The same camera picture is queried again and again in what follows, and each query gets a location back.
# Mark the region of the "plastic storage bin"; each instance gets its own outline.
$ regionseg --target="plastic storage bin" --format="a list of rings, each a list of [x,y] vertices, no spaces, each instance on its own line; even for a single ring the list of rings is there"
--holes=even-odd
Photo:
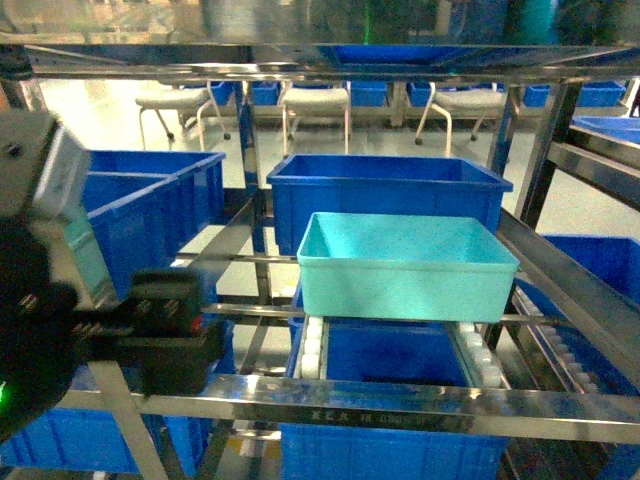
[[[386,82],[351,82],[351,105],[354,107],[382,107],[386,100]]]
[[[302,308],[302,286],[298,283],[296,288],[296,293],[293,295],[291,299],[291,306],[294,308]],[[304,317],[289,317],[287,320],[289,323],[289,333],[291,334],[291,345],[294,344],[296,333],[298,330],[302,330],[302,325],[304,324]]]
[[[426,107],[431,95],[431,86],[428,83],[407,83],[409,101],[413,107]]]
[[[87,177],[84,206],[121,299],[134,272],[171,262],[165,235],[174,222],[168,206],[179,198],[175,178],[97,173]]]
[[[145,416],[156,448],[162,420]],[[56,470],[138,473],[110,413],[54,409],[0,447],[2,465]]]
[[[530,108],[542,108],[547,102],[549,85],[534,85],[524,93],[523,103]],[[615,107],[624,95],[625,88],[616,82],[587,83],[582,87],[578,107]]]
[[[609,286],[640,304],[640,243],[637,240],[584,235],[550,235],[545,238]],[[543,314],[561,315],[533,285],[520,280],[516,283]],[[598,376],[600,381],[596,384],[603,392],[638,395],[632,384],[580,332],[563,327],[556,327],[556,331],[576,361],[582,363],[586,371]]]
[[[233,354],[234,324],[229,320],[223,321],[225,324],[224,355],[212,369],[212,376],[219,373],[236,373]],[[190,417],[164,417],[164,420],[182,470],[188,477],[195,476],[209,445],[209,433],[215,428],[217,420]]]
[[[178,252],[200,230],[209,225],[224,209],[222,160],[224,153],[200,152],[92,152],[94,172],[175,175],[181,203],[173,214],[178,229]]]
[[[332,322],[329,332],[328,379],[468,386],[442,325],[349,320]],[[378,428],[280,429],[284,480],[493,480],[508,443],[500,437]]]
[[[278,82],[256,82],[253,84],[254,105],[277,105],[280,94]]]
[[[298,250],[309,315],[498,322],[518,260],[472,218],[314,213]]]
[[[212,366],[214,373],[235,373],[232,339],[233,323],[225,321],[225,354]],[[127,369],[125,375],[131,388],[135,388],[135,373]],[[97,388],[87,367],[80,367],[71,388]],[[162,417],[145,415],[144,420],[162,454]],[[165,422],[185,474],[194,476],[215,421],[165,417]],[[50,410],[0,446],[0,457],[2,465],[12,467],[138,473],[117,424],[108,412]]]
[[[513,190],[457,158],[293,155],[267,181],[282,255],[295,255],[314,212],[472,217],[495,232],[502,196]]]
[[[640,118],[576,117],[573,124],[627,142],[640,143]]]
[[[229,103],[229,97],[233,92],[233,82],[211,82],[211,91],[216,103],[223,107]]]

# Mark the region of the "gray floor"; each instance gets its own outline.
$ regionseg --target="gray floor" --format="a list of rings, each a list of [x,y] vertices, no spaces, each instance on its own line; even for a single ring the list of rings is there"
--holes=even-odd
[[[141,149],[138,130],[138,109],[134,98],[138,91],[157,88],[147,82],[134,81],[61,81],[43,82],[42,88],[49,108],[60,115],[62,121],[77,138],[90,149]],[[177,116],[167,112],[165,117],[170,129],[176,134],[176,141],[170,144],[153,113],[145,117],[145,132],[149,150],[198,150],[195,131],[182,131]],[[232,131],[230,141],[224,141],[220,128],[213,120],[206,130],[206,146],[212,151],[227,154],[224,163],[224,183],[226,187],[244,186],[242,162],[234,121],[229,120]],[[477,142],[469,140],[469,131],[458,129],[453,138],[453,154],[485,164],[491,143],[491,128],[480,132]],[[505,196],[504,206],[510,211],[515,208],[527,161],[533,147],[534,128],[524,128],[514,139],[506,178],[514,183],[514,192]],[[387,129],[378,124],[359,125],[356,123],[352,135],[352,153],[389,154],[398,156],[442,156],[444,132],[431,128],[423,134],[424,144],[416,146],[413,130],[409,127]],[[318,124],[302,122],[293,143],[295,152],[334,152],[343,149],[340,123]],[[277,126],[258,127],[258,151],[260,155],[261,178],[282,159],[282,133]],[[197,251],[207,239],[219,229],[208,228],[186,247]],[[640,238],[640,215],[619,202],[600,194],[563,173],[557,173],[545,205],[539,230],[543,233],[582,233],[624,235]],[[270,232],[270,253],[277,254]],[[245,253],[251,252],[250,245]],[[274,294],[290,295],[297,283],[297,269],[293,266],[278,266],[271,270]],[[220,293],[255,295],[257,288],[253,266],[239,264],[232,266],[218,285]],[[287,329],[271,329],[267,337],[259,368],[284,365],[289,349]],[[236,329],[234,347],[237,358],[242,358],[248,347],[254,327]],[[258,472],[251,461],[240,458],[233,449],[225,452],[219,471],[220,479],[244,478],[249,472]],[[265,459],[260,475],[262,478],[277,478],[279,461]],[[85,478],[64,472],[16,471],[13,479],[26,478]]]

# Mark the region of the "white chair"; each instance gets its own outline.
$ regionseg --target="white chair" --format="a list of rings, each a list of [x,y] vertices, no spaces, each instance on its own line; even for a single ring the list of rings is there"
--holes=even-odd
[[[424,124],[427,120],[427,114],[430,109],[435,110],[439,114],[443,115],[447,119],[447,146],[445,147],[445,156],[451,156],[451,137],[453,134],[453,120],[451,118],[450,110],[455,108],[465,108],[470,110],[476,110],[483,112],[480,119],[476,122],[471,132],[471,140],[476,141],[478,139],[478,129],[482,125],[486,114],[489,111],[499,109],[504,102],[504,95],[498,92],[498,85],[491,84],[491,88],[476,88],[471,90],[457,90],[457,91],[438,91],[436,84],[430,82],[431,94],[427,105],[424,107],[424,113],[420,119],[420,125],[416,131],[415,143],[416,145],[422,145],[422,139],[420,134],[424,129]]]
[[[289,141],[293,140],[290,117],[307,113],[309,116],[331,116],[336,110],[344,112],[344,152],[349,153],[351,136],[351,82],[334,88],[296,88],[286,82],[278,104],[282,106],[283,156],[289,153]]]
[[[224,122],[222,121],[222,115],[220,115],[220,109],[216,98],[211,91],[211,81],[207,80],[205,87],[203,88],[187,88],[187,87],[200,87],[202,82],[191,82],[185,84],[182,82],[180,85],[169,82],[160,81],[163,85],[171,85],[173,88],[170,90],[156,90],[141,93],[136,97],[136,104],[140,106],[139,123],[140,123],[140,136],[142,138],[142,148],[147,149],[144,128],[142,126],[142,114],[147,110],[153,110],[158,116],[158,120],[162,124],[167,138],[174,140],[175,135],[169,131],[167,124],[160,114],[160,110],[187,110],[196,112],[196,124],[198,126],[198,137],[200,138],[200,150],[204,151],[204,125],[202,123],[202,112],[208,107],[213,107],[216,112],[216,117],[220,122],[220,128],[224,134],[224,139],[229,140],[231,135],[227,132]]]

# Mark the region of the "stainless steel shelf rack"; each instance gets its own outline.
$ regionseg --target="stainless steel shelf rack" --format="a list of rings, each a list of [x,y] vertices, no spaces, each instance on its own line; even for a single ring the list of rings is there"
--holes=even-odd
[[[257,298],[227,298],[228,302],[206,309],[257,325],[240,375],[219,376],[200,397],[144,398],[128,390],[117,364],[95,363],[90,367],[101,391],[69,392],[60,403],[65,408],[111,411],[145,478],[169,478],[144,429],[140,415],[147,413],[225,419],[207,453],[207,462],[214,465],[229,435],[277,438],[270,433],[235,432],[234,420],[509,436],[513,440],[501,473],[506,478],[553,478],[553,461],[545,460],[544,439],[556,446],[564,442],[567,448],[562,451],[571,452],[574,464],[581,463],[585,451],[604,455],[598,457],[604,463],[608,457],[620,461],[614,444],[640,445],[640,399],[585,394],[574,388],[562,376],[562,362],[543,348],[540,325],[557,320],[514,316],[515,308],[500,324],[485,329],[497,354],[505,355],[502,363],[507,376],[513,374],[510,390],[396,385],[390,387],[395,391],[393,404],[380,411],[380,402],[385,400],[374,393],[367,395],[366,384],[358,388],[363,403],[354,408],[346,383],[252,374],[267,329],[283,325],[284,318],[298,312],[275,306],[270,294],[268,264],[295,260],[265,255],[264,227],[272,224],[272,209],[270,192],[259,183],[251,81],[376,79],[399,85],[437,79],[455,85],[482,80],[504,82],[508,87],[489,158],[489,166],[500,174],[516,128],[519,87],[553,83],[516,215],[503,212],[498,237],[520,259],[523,274],[559,307],[569,324],[640,387],[640,307],[589,275],[535,232],[556,169],[635,209],[640,207],[640,147],[569,128],[583,82],[640,74],[640,15],[634,14],[637,9],[632,2],[605,2],[608,6],[598,7],[602,10],[597,28],[588,31],[562,23],[570,17],[572,7],[572,2],[565,2],[557,8],[550,27],[557,27],[559,38],[534,47],[528,46],[523,22],[508,15],[504,32],[522,35],[501,36],[491,45],[452,36],[446,28],[450,2],[445,0],[435,2],[438,8],[433,18],[421,20],[433,24],[427,31],[416,28],[412,15],[401,13],[406,9],[400,7],[384,22],[367,26],[371,19],[365,18],[363,5],[347,0],[149,0],[126,6],[110,2],[111,9],[66,0],[55,2],[57,13],[52,10],[53,2],[28,3],[30,8],[24,9],[19,2],[13,2],[11,8],[6,2],[0,16],[1,76],[14,106],[37,109],[43,105],[36,78],[170,77],[172,81],[242,82],[235,99],[244,200],[228,205],[234,213],[232,220],[200,255],[189,258],[217,278],[231,262],[255,264]],[[393,10],[396,2],[383,3]],[[410,9],[420,8],[417,0],[402,3]],[[467,3],[469,8],[480,4]],[[480,28],[482,21],[470,18],[465,28]],[[366,31],[374,33],[366,38]],[[394,47],[388,58],[361,61],[349,58],[341,47],[363,44],[370,44],[366,48],[372,44]],[[451,47],[446,55],[441,54],[442,45]],[[401,52],[401,60],[394,60],[394,54]],[[248,238],[255,255],[238,255]],[[509,335],[501,335],[503,330]],[[518,347],[516,353],[500,350],[498,340],[507,337]],[[521,457],[527,452],[530,462],[531,455],[535,457],[534,468],[529,464],[528,470],[521,468]],[[585,469],[590,466],[587,461],[582,464]]]

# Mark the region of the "robotic arm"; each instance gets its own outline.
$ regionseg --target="robotic arm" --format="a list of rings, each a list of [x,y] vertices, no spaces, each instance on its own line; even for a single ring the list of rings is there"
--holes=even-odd
[[[145,394],[197,394],[223,354],[194,271],[137,274],[125,302],[93,311],[51,281],[31,225],[81,212],[90,158],[49,114],[0,115],[0,443],[55,406],[81,362],[138,367]]]

